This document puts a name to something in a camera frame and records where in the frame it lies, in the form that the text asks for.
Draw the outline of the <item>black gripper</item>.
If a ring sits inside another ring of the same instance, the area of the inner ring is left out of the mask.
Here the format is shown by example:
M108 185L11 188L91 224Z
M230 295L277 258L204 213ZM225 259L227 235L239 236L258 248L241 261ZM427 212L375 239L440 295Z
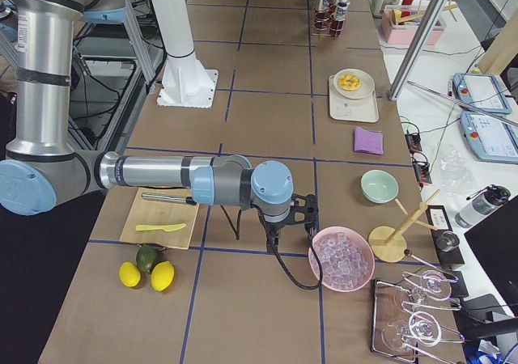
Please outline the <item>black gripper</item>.
M303 225L307 237L312 239L315 235L319 220L319 208L314 194L293 194L289 213L285 218L287 226Z

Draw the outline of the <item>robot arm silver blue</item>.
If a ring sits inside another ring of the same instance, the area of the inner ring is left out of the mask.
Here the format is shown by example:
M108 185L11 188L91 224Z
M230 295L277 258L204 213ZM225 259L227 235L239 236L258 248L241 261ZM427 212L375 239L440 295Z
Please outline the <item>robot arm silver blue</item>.
M203 205L255 209L266 240L301 223L312 235L316 198L295 193L290 169L245 157L138 157L76 150L67 141L74 24L121 23L128 0L13 0L18 11L16 135L1 162L1 204L35 215L115 186L184 188Z

